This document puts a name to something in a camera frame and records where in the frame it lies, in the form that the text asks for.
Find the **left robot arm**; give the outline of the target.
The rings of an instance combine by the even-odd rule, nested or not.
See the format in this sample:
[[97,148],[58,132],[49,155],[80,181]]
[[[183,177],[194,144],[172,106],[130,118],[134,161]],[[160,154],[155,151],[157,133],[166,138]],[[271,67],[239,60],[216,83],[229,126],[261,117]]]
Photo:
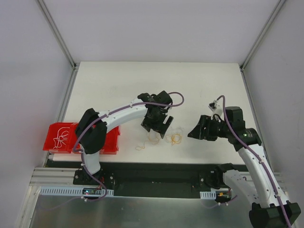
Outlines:
[[170,94],[161,91],[157,95],[142,93],[128,105],[112,111],[99,113],[93,108],[86,110],[75,130],[77,140],[73,147],[73,152],[81,154],[85,181],[104,187],[99,172],[99,151],[105,144],[107,133],[124,123],[142,118],[141,126],[147,132],[153,130],[163,138],[173,121],[172,116],[167,116],[171,107],[173,100]]

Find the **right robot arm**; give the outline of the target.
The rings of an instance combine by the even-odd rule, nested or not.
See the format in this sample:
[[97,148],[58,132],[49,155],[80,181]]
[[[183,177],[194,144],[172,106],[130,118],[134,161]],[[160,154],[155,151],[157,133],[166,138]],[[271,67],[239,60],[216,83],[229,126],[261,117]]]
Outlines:
[[215,167],[204,177],[213,189],[232,189],[248,207],[254,228],[290,228],[301,214],[298,203],[291,203],[272,173],[261,140],[254,128],[246,128],[240,107],[221,108],[209,104],[212,115],[201,115],[189,138],[215,141],[226,138],[242,158],[251,176],[250,185],[232,163]]

